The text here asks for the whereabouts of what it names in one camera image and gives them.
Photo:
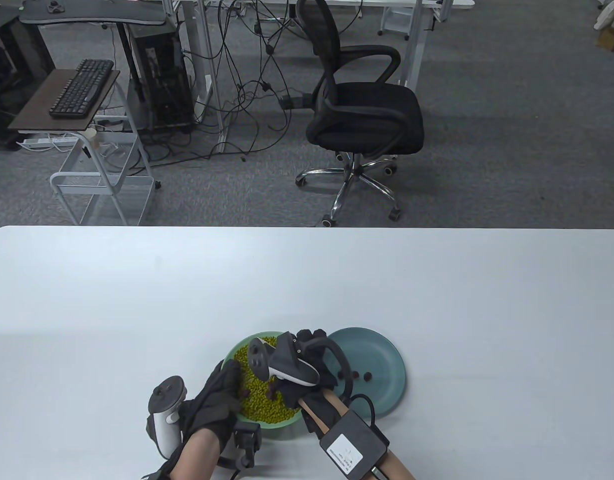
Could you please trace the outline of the person's left hand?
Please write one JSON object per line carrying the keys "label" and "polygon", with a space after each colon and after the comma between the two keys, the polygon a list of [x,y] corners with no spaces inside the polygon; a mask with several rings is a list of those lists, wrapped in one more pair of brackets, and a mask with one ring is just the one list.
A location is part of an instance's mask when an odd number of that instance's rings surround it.
{"label": "person's left hand", "polygon": [[207,429],[218,438],[220,451],[224,450],[241,410],[241,373],[240,362],[221,361],[198,395],[181,404],[179,416],[184,444],[193,434]]}

